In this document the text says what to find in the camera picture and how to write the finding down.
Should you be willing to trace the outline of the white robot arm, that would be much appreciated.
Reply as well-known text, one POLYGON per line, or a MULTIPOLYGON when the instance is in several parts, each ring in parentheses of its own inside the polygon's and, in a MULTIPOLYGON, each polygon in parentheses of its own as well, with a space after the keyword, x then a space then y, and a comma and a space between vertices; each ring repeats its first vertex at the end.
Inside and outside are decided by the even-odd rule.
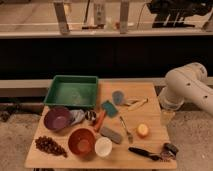
POLYGON ((174 68, 165 75, 166 86, 158 95, 163 126, 171 121, 186 99, 213 116, 213 88, 205 84, 206 79, 207 70, 198 62, 174 68))

